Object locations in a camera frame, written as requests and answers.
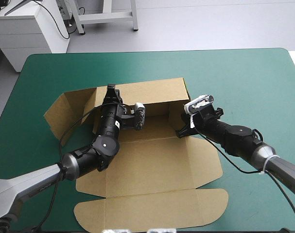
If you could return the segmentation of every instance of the green table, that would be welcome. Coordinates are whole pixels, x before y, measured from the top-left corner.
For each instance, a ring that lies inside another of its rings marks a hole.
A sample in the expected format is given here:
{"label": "green table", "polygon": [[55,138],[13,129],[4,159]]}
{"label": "green table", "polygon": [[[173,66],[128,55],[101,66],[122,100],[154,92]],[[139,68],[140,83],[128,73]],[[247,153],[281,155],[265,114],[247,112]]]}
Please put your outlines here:
{"label": "green table", "polygon": [[[192,98],[212,94],[222,121],[259,129],[280,156],[295,163],[295,66],[286,50],[205,50],[172,52],[32,55],[0,119],[0,178],[8,179],[58,160],[57,143],[43,115],[63,92],[147,80],[184,77]],[[64,151],[87,144],[91,126],[80,127]],[[240,158],[241,168],[252,170]],[[228,207],[216,222],[188,230],[295,230],[295,216],[267,175],[245,175],[221,157],[223,176],[202,188],[224,188]],[[12,228],[37,224],[53,189],[25,203]],[[74,206],[97,197],[78,193],[75,182],[60,184],[44,230],[78,231]]]}

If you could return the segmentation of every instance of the metal stand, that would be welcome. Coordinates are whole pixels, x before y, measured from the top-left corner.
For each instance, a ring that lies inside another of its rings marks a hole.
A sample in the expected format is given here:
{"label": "metal stand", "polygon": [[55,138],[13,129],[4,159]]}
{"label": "metal stand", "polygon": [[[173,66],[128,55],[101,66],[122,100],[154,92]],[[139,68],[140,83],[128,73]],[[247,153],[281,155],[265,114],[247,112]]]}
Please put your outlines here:
{"label": "metal stand", "polygon": [[133,21],[133,30],[137,31],[138,18],[136,0],[130,0],[131,11],[112,12],[112,0],[103,0],[103,11],[101,14],[82,15],[79,11],[76,0],[69,0],[70,7],[77,25],[79,34],[85,34],[84,24],[109,23],[120,21]]}

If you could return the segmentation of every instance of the box flap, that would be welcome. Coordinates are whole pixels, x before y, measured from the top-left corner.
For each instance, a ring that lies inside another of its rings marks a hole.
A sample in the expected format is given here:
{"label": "box flap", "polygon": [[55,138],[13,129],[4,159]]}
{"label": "box flap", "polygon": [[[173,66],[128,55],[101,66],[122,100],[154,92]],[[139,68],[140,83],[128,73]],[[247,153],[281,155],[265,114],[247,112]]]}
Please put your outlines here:
{"label": "box flap", "polygon": [[[68,129],[79,117],[82,116],[85,103],[94,93],[96,88],[89,88],[78,91],[65,92],[46,111],[44,117],[50,126],[51,131],[57,139],[60,139],[66,129]],[[70,137],[68,133],[63,144]]]}
{"label": "box flap", "polygon": [[[106,86],[97,88],[96,95],[89,99],[94,104],[86,105],[85,112],[102,104],[106,89]],[[149,104],[189,100],[183,78],[119,84],[116,85],[116,89],[120,90],[123,102],[128,105],[134,105],[136,102]]]}
{"label": "box flap", "polygon": [[223,214],[227,203],[228,194],[223,189],[190,189],[81,202],[74,213],[78,223],[91,233],[103,229],[146,232],[212,223]]}
{"label": "box flap", "polygon": [[161,193],[197,188],[222,173],[216,149],[203,139],[141,140],[121,143],[108,169],[79,178],[76,189],[102,197]]}

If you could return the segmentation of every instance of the zip tie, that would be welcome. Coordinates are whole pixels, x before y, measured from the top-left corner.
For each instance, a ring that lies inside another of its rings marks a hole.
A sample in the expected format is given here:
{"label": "zip tie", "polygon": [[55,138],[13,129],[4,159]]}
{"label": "zip tie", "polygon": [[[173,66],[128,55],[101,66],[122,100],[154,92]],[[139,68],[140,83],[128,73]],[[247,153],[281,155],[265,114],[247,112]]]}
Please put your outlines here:
{"label": "zip tie", "polygon": [[259,173],[260,175],[265,174],[265,169],[266,169],[266,165],[267,165],[268,161],[269,161],[271,158],[274,158],[274,157],[278,157],[278,158],[280,158],[278,155],[275,155],[275,154],[268,156],[268,157],[266,158],[266,160],[265,160],[265,163],[264,163],[264,166],[263,166],[263,170]]}

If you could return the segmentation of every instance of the gray floor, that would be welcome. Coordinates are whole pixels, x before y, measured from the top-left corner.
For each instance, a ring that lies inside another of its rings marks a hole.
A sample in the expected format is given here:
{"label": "gray floor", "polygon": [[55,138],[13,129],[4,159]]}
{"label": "gray floor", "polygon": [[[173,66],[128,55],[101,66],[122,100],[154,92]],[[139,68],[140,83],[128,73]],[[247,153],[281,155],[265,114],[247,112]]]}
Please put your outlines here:
{"label": "gray floor", "polygon": [[[113,9],[129,9],[129,0]],[[100,1],[79,0],[87,13]],[[295,51],[295,0],[137,0],[139,31],[131,22],[86,25],[68,52],[211,50],[281,47]],[[18,74],[0,56],[0,116]]]}

